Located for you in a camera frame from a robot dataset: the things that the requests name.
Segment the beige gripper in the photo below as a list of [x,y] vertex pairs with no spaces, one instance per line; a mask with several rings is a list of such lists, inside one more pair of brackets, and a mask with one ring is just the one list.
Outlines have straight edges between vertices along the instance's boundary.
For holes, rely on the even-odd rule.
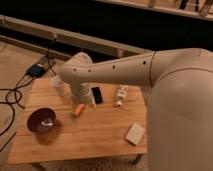
[[93,102],[93,93],[88,83],[77,83],[71,84],[71,99],[74,104],[72,104],[72,113],[75,113],[77,104],[85,104],[96,111],[96,104]]

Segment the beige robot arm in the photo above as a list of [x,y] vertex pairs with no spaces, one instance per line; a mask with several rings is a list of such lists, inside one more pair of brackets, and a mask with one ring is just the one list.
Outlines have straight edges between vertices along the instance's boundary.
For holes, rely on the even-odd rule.
[[75,103],[91,83],[150,86],[147,149],[150,171],[213,171],[213,52],[174,49],[94,63],[78,53],[61,79]]

